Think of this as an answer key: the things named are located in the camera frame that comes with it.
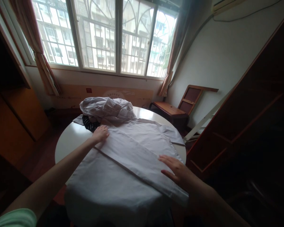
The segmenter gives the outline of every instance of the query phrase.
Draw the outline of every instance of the cardboard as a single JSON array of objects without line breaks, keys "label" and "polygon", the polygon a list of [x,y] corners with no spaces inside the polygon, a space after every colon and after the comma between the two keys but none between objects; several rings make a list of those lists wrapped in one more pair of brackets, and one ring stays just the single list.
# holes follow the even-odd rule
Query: cardboard
[{"label": "cardboard", "polygon": [[79,108],[80,102],[88,97],[122,98],[131,102],[133,106],[148,108],[153,96],[153,90],[145,89],[71,84],[60,84],[60,87],[62,95],[51,97],[56,109]]}]

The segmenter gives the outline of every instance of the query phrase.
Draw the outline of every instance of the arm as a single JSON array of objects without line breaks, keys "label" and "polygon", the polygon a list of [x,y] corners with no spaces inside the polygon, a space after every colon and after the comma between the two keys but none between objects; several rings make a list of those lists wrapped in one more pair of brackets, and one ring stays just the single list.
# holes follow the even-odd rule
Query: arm
[{"label": "arm", "polygon": [[173,172],[161,172],[189,193],[189,208],[195,210],[205,223],[214,226],[249,226],[209,185],[193,174],[179,160],[161,155],[159,160]]},{"label": "arm", "polygon": [[70,178],[87,153],[97,143],[104,141],[108,136],[109,133],[106,126],[102,125],[98,127],[91,138],[87,139],[29,186],[2,214],[15,209],[28,208],[39,219],[43,211]]}]

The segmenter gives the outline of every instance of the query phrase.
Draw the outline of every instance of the wall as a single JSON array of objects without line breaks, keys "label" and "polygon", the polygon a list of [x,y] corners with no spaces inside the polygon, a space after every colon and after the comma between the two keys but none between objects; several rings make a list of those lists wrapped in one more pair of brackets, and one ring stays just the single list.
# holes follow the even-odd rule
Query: wall
[{"label": "wall", "polygon": [[[32,80],[32,87],[35,90],[42,107],[44,109],[54,107],[51,97],[45,93],[38,69],[36,67],[26,67],[26,70]],[[157,96],[159,87],[162,83],[162,81],[159,80],[99,75],[58,69],[53,69],[53,73],[60,84],[147,89],[154,91],[152,97],[154,101],[162,101],[162,98]]]},{"label": "wall", "polygon": [[[222,13],[216,20],[232,20],[248,15],[277,0],[247,0]],[[204,12],[195,18],[198,27],[210,16],[211,0],[199,5]],[[200,31],[180,65],[166,101],[178,106],[189,84],[218,88],[204,92],[190,115],[193,128],[240,80],[269,37],[284,18],[284,0],[234,22],[211,19]]]}]

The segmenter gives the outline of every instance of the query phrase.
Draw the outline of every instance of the white table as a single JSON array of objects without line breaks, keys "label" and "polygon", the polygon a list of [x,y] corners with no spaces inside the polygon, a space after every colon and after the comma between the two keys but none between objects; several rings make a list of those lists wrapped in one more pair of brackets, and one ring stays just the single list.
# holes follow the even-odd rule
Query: white table
[{"label": "white table", "polygon": [[[173,125],[161,117],[160,115],[151,112],[150,110],[143,109],[140,107],[133,107],[133,111],[137,118],[144,118],[152,121],[156,121],[162,125],[168,125],[173,127]],[[58,163],[65,156],[75,150],[78,146],[80,146],[84,141],[86,141],[89,137],[92,136],[92,132],[87,130],[83,125],[79,125],[77,123],[70,123],[66,129],[61,134],[58,143],[56,145],[55,151],[55,163]],[[186,162],[186,149],[185,146],[180,146],[174,144],[174,147],[184,163]]]}]

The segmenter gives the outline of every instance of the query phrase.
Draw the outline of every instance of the shirt sleeve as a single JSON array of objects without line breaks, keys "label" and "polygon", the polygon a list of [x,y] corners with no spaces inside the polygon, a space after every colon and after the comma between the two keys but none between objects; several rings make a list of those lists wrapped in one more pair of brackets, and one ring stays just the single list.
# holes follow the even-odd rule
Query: shirt sleeve
[{"label": "shirt sleeve", "polygon": [[37,217],[35,213],[26,208],[13,210],[0,217],[0,227],[35,227],[36,224]]}]

